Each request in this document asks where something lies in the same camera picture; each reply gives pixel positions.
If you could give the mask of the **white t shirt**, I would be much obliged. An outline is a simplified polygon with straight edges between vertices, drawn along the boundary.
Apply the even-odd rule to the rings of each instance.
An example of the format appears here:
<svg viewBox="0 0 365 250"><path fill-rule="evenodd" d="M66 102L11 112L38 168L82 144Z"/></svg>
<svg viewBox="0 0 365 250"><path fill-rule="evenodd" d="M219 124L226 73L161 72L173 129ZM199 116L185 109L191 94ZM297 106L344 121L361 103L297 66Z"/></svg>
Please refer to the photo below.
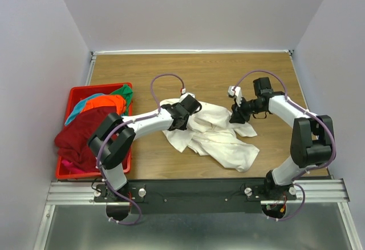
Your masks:
<svg viewBox="0 0 365 250"><path fill-rule="evenodd" d="M200 156L211 156L224 168L246 172L259 149L237 138L257 136L248 124L230 123L231 112L222 106L201 102L202 109L188 119L186 130L164 131L167 141L179 152L187 147Z"/></svg>

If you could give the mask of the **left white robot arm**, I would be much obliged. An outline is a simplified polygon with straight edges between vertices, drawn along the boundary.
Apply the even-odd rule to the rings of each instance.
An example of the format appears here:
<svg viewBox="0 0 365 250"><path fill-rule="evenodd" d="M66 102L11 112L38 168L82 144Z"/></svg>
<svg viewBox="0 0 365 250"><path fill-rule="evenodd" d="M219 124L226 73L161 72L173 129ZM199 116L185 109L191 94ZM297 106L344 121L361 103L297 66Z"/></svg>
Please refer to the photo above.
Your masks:
<svg viewBox="0 0 365 250"><path fill-rule="evenodd" d="M184 131L189 117L201 109L201 103L193 94L184 94L176 103L163 104L146 114L108 114L87 141L96 157L96 166L108 184L107 195L113 201L121 201L126 196L127 178L122 161L134 140L158 131Z"/></svg>

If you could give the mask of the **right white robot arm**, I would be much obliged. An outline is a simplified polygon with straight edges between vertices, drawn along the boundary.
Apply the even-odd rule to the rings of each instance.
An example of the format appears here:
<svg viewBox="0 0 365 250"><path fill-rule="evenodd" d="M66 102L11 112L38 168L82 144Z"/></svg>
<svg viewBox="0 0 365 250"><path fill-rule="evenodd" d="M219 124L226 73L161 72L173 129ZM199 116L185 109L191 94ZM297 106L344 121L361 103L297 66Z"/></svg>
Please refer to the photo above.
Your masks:
<svg viewBox="0 0 365 250"><path fill-rule="evenodd" d="M251 100L243 97L240 87L228 88L228 96L234 99L230 123L244 124L263 112L278 116L292 129L290 156L269 171L258 187L260 194L274 200L288 191L294 180L334 159L333 123L328 115L316 115L294 103L285 92L274 91L268 77L254 80L253 86L256 98Z"/></svg>

